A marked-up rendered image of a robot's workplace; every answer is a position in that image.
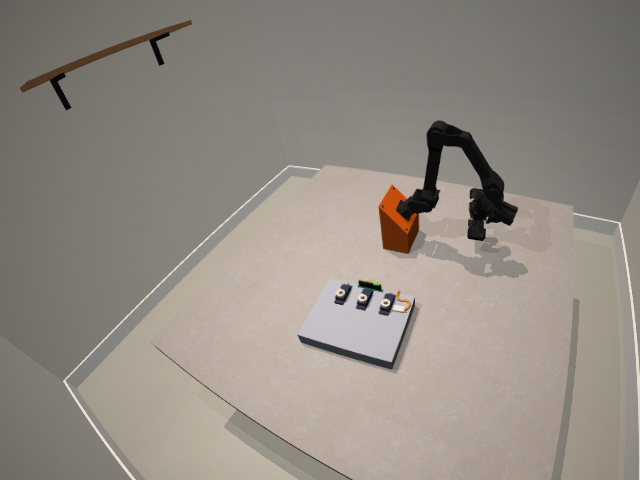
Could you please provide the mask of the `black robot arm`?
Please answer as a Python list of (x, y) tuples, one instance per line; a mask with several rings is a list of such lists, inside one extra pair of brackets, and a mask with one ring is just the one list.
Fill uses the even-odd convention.
[(479, 214), (490, 217), (486, 224), (503, 222), (510, 226), (518, 212), (518, 207), (504, 202), (504, 182), (485, 160), (472, 135), (457, 127), (449, 125), (441, 120), (433, 122), (429, 128), (426, 141), (429, 149), (428, 163), (423, 189), (416, 189), (414, 195), (405, 201), (400, 200), (396, 212), (410, 222), (414, 213), (428, 213), (435, 208), (439, 200), (439, 192), (436, 180), (439, 172), (439, 164), (443, 146), (457, 146), (472, 163), (473, 168), (479, 174), (484, 193), (477, 191), (473, 201)]

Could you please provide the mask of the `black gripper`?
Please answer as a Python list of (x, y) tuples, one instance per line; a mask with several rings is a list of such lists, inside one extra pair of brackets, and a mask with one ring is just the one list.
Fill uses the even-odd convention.
[[(484, 193), (483, 189), (471, 188), (470, 199), (475, 198), (476, 196), (475, 194), (477, 191)], [(490, 213), (487, 215), (479, 214), (478, 211), (476, 210), (476, 203), (477, 202), (473, 200), (472, 202), (469, 202), (470, 219), (473, 219), (473, 220), (468, 220), (469, 228), (467, 231), (467, 238), (472, 240), (483, 241), (486, 235), (486, 229), (484, 228), (484, 221), (486, 221), (486, 217), (490, 217)]]

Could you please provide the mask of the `black pin header strip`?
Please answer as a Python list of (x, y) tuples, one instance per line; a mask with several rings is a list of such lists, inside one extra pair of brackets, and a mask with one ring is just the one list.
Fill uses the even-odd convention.
[(383, 292), (381, 284), (372, 283), (372, 282), (368, 282), (368, 281), (364, 281), (364, 282), (363, 281), (359, 281), (358, 287), (371, 289), (371, 290), (378, 291), (378, 292)]

